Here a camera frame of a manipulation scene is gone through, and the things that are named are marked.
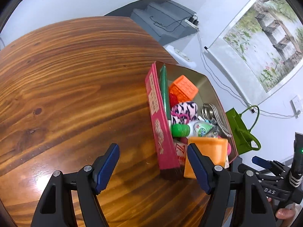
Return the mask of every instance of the orange container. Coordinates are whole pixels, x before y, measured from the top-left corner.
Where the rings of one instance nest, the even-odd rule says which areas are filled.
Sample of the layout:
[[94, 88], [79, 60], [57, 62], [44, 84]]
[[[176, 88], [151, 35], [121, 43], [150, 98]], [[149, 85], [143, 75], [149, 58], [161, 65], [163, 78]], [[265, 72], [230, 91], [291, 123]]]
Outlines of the orange container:
[[[224, 138], [211, 138], [211, 137], [190, 137], [188, 144], [195, 143], [201, 154], [208, 156], [215, 165], [220, 165], [224, 168], [228, 140]], [[186, 156], [184, 177], [196, 178], [194, 171]]]
[[198, 91], [198, 88], [184, 75], [178, 77], [169, 87], [169, 92], [175, 94], [179, 102], [192, 101]]

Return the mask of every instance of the bag handle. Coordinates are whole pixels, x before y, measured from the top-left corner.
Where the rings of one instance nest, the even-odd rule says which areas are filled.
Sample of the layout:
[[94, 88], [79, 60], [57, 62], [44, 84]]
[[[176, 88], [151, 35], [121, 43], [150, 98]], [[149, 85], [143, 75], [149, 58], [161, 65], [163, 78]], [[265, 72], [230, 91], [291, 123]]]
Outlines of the bag handle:
[[255, 143], [256, 143], [256, 145], [258, 146], [258, 148], [253, 148], [251, 145], [249, 146], [249, 148], [251, 148], [252, 150], [260, 150], [260, 148], [261, 148], [261, 143], [258, 141], [258, 139], [254, 136], [254, 135], [252, 135], [251, 133], [249, 133], [248, 131], [246, 131], [246, 130], [242, 130], [242, 129], [239, 129], [239, 128], [237, 128], [237, 130], [239, 131], [239, 132], [241, 132], [241, 133], [244, 133], [245, 135], [245, 137], [248, 137], [248, 138], [250, 138], [252, 141], [254, 141]]
[[252, 107], [256, 107], [257, 110], [258, 110], [258, 113], [257, 113], [257, 117], [256, 117], [256, 120], [255, 122], [253, 123], [253, 125], [251, 126], [250, 129], [248, 129], [249, 132], [251, 132], [252, 128], [255, 126], [255, 124], [257, 123], [258, 119], [259, 119], [259, 115], [260, 115], [260, 109], [257, 105], [253, 105], [253, 106], [250, 106], [248, 107], [247, 109], [245, 109], [242, 113], [239, 114], [240, 118], [242, 117], [242, 114], [244, 114], [247, 110], [251, 109]]

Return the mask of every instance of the wooden table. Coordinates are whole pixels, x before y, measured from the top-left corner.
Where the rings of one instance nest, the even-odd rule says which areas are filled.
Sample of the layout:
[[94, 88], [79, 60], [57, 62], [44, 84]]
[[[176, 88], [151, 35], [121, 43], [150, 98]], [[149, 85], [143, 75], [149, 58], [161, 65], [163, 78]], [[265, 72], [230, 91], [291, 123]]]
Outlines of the wooden table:
[[197, 182], [159, 177], [144, 85], [155, 60], [176, 63], [131, 19], [108, 16], [49, 25], [0, 52], [0, 198], [18, 226], [55, 170], [78, 171], [112, 142], [121, 156], [98, 196], [110, 227], [199, 224], [209, 197]]

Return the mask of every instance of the green tote bag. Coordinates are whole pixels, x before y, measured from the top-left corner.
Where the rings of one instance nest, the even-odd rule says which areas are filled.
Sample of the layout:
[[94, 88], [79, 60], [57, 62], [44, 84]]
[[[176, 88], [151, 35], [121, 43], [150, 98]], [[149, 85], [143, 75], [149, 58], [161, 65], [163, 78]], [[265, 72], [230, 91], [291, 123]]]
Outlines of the green tote bag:
[[[241, 117], [242, 114], [244, 114], [247, 110], [251, 109], [252, 107], [257, 108], [258, 113], [252, 127], [250, 129], [247, 129]], [[250, 133], [252, 128], [255, 126], [255, 124], [258, 121], [259, 115], [260, 115], [260, 110], [258, 106], [250, 106], [240, 114], [238, 114], [234, 108], [226, 112], [226, 116], [231, 128], [231, 132], [234, 137], [234, 142], [236, 144], [237, 151], [239, 154], [243, 154], [251, 150], [260, 150], [261, 148], [260, 142], [258, 141], [257, 138], [255, 138]], [[252, 141], [254, 141], [257, 144], [258, 148], [253, 148], [251, 146]]]

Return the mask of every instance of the bottle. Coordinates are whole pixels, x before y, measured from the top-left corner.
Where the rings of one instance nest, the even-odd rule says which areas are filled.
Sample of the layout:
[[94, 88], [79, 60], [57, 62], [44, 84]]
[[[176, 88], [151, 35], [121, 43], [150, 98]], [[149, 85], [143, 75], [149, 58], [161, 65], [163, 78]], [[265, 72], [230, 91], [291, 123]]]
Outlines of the bottle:
[[205, 136], [213, 125], [205, 121], [195, 120], [188, 124], [174, 124], [172, 125], [172, 137], [202, 137]]

